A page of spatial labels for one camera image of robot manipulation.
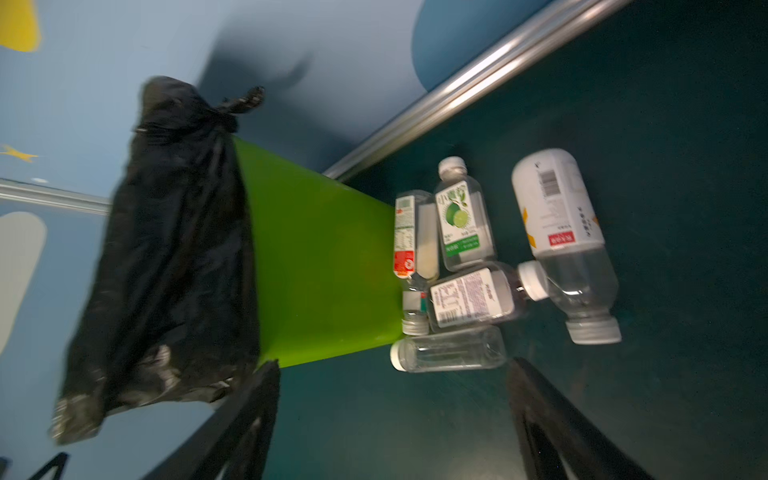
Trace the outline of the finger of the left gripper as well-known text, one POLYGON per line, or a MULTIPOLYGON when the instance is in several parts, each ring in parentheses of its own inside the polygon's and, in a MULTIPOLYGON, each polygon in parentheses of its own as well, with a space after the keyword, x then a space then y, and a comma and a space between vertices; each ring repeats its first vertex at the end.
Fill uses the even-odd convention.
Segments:
POLYGON ((29 480, 61 480, 68 461, 69 454, 66 452, 59 452, 32 474, 29 477, 29 480))

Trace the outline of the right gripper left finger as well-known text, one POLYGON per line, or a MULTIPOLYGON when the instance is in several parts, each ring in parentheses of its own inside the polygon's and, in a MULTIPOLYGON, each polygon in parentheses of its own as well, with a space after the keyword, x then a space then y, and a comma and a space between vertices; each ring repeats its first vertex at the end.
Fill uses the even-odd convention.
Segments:
POLYGON ((277 419, 281 371, 268 361, 147 479, 260 479, 277 419))

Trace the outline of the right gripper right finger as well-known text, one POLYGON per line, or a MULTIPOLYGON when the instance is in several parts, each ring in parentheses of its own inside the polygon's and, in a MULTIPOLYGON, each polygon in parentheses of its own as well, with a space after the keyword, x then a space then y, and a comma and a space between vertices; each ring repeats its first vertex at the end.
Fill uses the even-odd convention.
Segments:
POLYGON ((507 389, 529 479, 649 479, 530 362, 509 362, 507 389))

